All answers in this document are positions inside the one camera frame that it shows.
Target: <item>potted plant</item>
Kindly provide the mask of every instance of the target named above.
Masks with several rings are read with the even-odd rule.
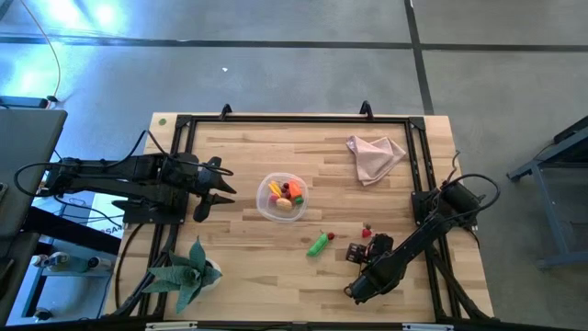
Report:
[[[219,265],[206,259],[199,239],[190,248],[189,258],[179,257],[171,250],[169,257],[172,266],[149,268],[149,272],[158,280],[147,286],[143,292],[180,291],[175,304],[175,312],[179,314],[201,291],[216,287],[222,274]]]

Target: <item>orange toy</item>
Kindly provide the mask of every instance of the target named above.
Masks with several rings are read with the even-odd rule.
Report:
[[[304,199],[302,198],[302,190],[300,190],[300,186],[295,180],[290,180],[288,182],[288,189],[290,193],[290,198],[296,201],[296,204],[302,204]]]

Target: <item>grey floor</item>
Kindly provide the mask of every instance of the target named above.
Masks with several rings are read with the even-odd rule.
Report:
[[[168,40],[410,42],[401,0],[29,0],[53,35]],[[413,0],[422,42],[588,44],[583,0]],[[38,36],[18,1],[0,36]],[[57,43],[58,151],[116,158],[155,111],[423,114],[413,51],[73,46]],[[435,114],[448,115],[464,172],[496,178],[480,216],[481,254],[496,316],[588,329],[588,268],[539,271],[552,254],[534,184],[504,174],[585,116],[588,53],[424,51]],[[0,44],[0,94],[45,96],[56,71],[47,45]],[[478,183],[468,183],[477,188]]]

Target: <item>wooden tabletop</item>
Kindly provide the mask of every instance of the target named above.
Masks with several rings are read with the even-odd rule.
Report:
[[[171,147],[176,113],[155,113],[150,130],[164,149]],[[425,117],[437,182],[447,177],[455,145],[446,116]],[[343,293],[359,271],[345,261],[349,243],[366,244],[363,223],[386,233],[396,246],[415,230],[410,204],[413,191],[408,155],[377,184],[362,187],[356,179],[353,154],[345,146],[350,135],[370,142],[390,137],[407,150],[404,128],[398,124],[343,123],[199,123],[193,154],[200,161],[222,158],[234,172],[226,177],[237,194],[221,193],[236,202],[214,206],[203,223],[192,221],[198,198],[191,196],[187,222],[181,226],[176,253],[187,256],[200,237],[207,257],[223,273],[213,291],[202,293],[181,314],[175,313],[177,292],[167,299],[165,318],[189,320],[431,322],[434,321],[424,256],[409,264],[404,279],[392,292],[355,305]],[[180,146],[184,146],[183,136]],[[421,160],[421,148],[415,135]],[[156,153],[148,142],[145,153]],[[255,207],[255,194],[264,177],[287,172],[309,187],[308,209],[294,223],[266,220]],[[421,178],[427,188],[425,178]],[[124,300],[145,272],[153,225],[146,224],[130,244],[120,274]],[[125,231],[121,249],[132,227]],[[318,257],[306,251],[323,232],[336,238]],[[461,229],[448,236],[453,268],[466,292],[486,314],[492,306],[476,242]],[[449,311],[445,283],[440,281]],[[114,311],[111,287],[105,313]]]

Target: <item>pink cloth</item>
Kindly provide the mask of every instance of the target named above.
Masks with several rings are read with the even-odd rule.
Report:
[[[368,143],[357,136],[347,140],[347,147],[356,155],[357,179],[366,186],[388,174],[406,152],[388,137]]]

